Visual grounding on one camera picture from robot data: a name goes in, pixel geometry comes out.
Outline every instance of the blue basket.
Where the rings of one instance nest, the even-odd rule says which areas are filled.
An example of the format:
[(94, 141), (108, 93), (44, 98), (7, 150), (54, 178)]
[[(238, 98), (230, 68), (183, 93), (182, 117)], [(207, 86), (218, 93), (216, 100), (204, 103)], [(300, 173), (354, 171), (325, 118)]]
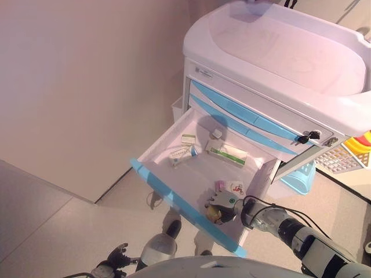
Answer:
[(281, 181), (296, 192), (305, 195), (311, 188), (315, 175), (315, 162), (307, 163), (281, 178)]

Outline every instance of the blue drawer handle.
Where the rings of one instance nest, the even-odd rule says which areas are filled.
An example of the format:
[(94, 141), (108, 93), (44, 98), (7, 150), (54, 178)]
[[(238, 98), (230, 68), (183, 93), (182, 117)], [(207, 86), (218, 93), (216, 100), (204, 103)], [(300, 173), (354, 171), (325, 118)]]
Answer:
[(204, 103), (202, 100), (200, 100), (198, 97), (195, 97), (193, 94), (191, 94), (191, 97), (196, 101), (196, 103), (201, 106), (207, 113), (211, 115), (214, 119), (216, 119), (219, 123), (221, 123), (224, 126), (227, 126), (235, 131), (237, 131), (239, 134), (250, 138), (251, 140), (261, 143), (265, 146), (268, 146), (270, 148), (276, 149), (280, 152), (286, 152), (291, 155), (297, 155), (297, 153), (291, 151), (290, 149), (285, 148), (284, 146), (276, 143), (273, 140), (270, 140), (269, 138), (265, 137), (264, 135), (261, 135), (260, 133), (249, 129), (245, 125), (237, 122), (236, 120), (233, 120), (231, 117), (228, 117), (227, 115), (221, 113), (217, 109), (211, 107), (210, 105)]
[(241, 104), (238, 104), (235, 101), (222, 96), (218, 92), (194, 80), (192, 80), (192, 84), (196, 86), (196, 88), (212, 102), (214, 102), (220, 108), (226, 110), (228, 113), (236, 116), (238, 119), (282, 138), (289, 139), (291, 141), (297, 141), (298, 135), (296, 135), (294, 132), (287, 130), (286, 128), (272, 122), (271, 120), (266, 119), (263, 116), (260, 116), (258, 113), (251, 111)]
[(215, 227), (204, 215), (201, 215), (196, 209), (188, 204), (182, 197), (172, 191), (166, 184), (164, 184), (158, 177), (153, 175), (148, 168), (146, 168), (137, 159), (130, 160), (134, 170), (140, 177), (149, 184), (154, 191), (159, 193), (170, 205), (177, 206), (181, 214), (194, 225), (204, 228), (207, 233), (214, 237), (214, 239), (228, 251), (235, 253), (237, 256), (246, 258), (247, 252), (240, 245), (238, 245), (232, 238), (223, 233), (220, 229)]

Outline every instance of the drawer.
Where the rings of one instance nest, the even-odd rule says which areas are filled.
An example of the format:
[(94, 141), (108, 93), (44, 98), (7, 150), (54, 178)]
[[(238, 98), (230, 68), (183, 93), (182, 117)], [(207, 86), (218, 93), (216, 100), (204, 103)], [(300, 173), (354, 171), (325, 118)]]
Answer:
[[(248, 152), (243, 168), (229, 164), (204, 151), (210, 132), (223, 132), (227, 144)], [(173, 167), (168, 156), (181, 147), (181, 135), (196, 135), (198, 156)], [(197, 228), (208, 233), (218, 244), (240, 257), (246, 256), (243, 244), (248, 230), (241, 219), (223, 225), (211, 223), (204, 215), (205, 203), (212, 196), (217, 180), (241, 180), (246, 193), (264, 197), (278, 169), (280, 160), (251, 144), (246, 138), (225, 127), (207, 112), (190, 108), (172, 127), (131, 164), (137, 173), (172, 207)]]
[(190, 84), (189, 105), (204, 110), (259, 148), (285, 162), (313, 146), (311, 142), (299, 144), (296, 141), (298, 134), (195, 81)]
[(323, 143), (333, 136), (341, 137), (341, 134), (322, 125), (321, 122), (314, 120), (312, 117), (302, 114), (300, 111), (295, 111), (285, 104), (266, 97), (263, 93), (239, 84), (193, 61), (188, 59), (185, 61), (185, 75), (187, 77), (224, 97), (230, 98), (238, 105), (285, 128), (287, 131), (298, 136), (306, 135), (314, 130), (320, 131), (320, 139), (310, 140), (315, 145), (322, 146)]

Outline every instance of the open drawer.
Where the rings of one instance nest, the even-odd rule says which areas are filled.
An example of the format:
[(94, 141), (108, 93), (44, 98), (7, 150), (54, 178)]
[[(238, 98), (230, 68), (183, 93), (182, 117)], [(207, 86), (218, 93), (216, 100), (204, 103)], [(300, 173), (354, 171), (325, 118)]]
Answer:
[[(227, 144), (248, 152), (243, 168), (204, 151), (215, 128), (223, 132), (222, 139)], [(199, 154), (173, 167), (168, 156), (181, 148), (182, 134), (196, 135), (195, 147)], [(218, 244), (240, 257), (246, 256), (241, 245), (248, 234), (241, 219), (236, 217), (223, 225), (213, 224), (205, 217), (205, 203), (213, 195), (217, 180), (243, 181), (247, 187), (246, 194), (263, 197), (279, 163), (280, 160), (221, 125), (206, 112), (194, 108), (190, 108), (139, 159), (131, 160), (137, 173), (172, 207)]]

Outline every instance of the white cart top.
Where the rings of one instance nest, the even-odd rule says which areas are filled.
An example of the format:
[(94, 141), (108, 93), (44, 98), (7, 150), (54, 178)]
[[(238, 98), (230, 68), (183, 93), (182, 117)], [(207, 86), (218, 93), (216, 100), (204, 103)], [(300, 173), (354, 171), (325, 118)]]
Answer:
[(371, 129), (371, 44), (355, 31), (266, 2), (198, 20), (186, 57), (348, 136)]

